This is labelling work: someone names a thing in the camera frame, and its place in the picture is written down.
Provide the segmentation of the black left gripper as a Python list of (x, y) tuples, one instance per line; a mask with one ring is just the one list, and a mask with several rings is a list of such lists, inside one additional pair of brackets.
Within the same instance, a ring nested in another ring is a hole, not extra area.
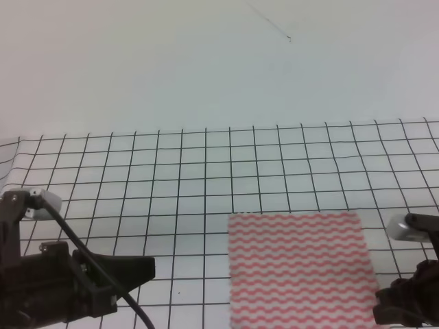
[(20, 222), (31, 206), (26, 190), (1, 195), (1, 327), (42, 328), (117, 312), (124, 299), (147, 328), (152, 321), (130, 292), (156, 275), (151, 256), (109, 256), (91, 252), (60, 212), (43, 206), (68, 236), (40, 244), (39, 254), (21, 253)]

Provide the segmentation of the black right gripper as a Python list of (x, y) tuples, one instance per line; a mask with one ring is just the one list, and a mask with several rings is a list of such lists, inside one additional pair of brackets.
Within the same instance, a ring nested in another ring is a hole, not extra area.
[[(438, 253), (438, 217), (417, 228), (426, 231), (429, 242)], [(377, 305), (373, 315), (378, 325), (402, 326), (438, 325), (438, 260), (417, 264), (411, 278), (397, 279), (390, 287), (375, 293)]]

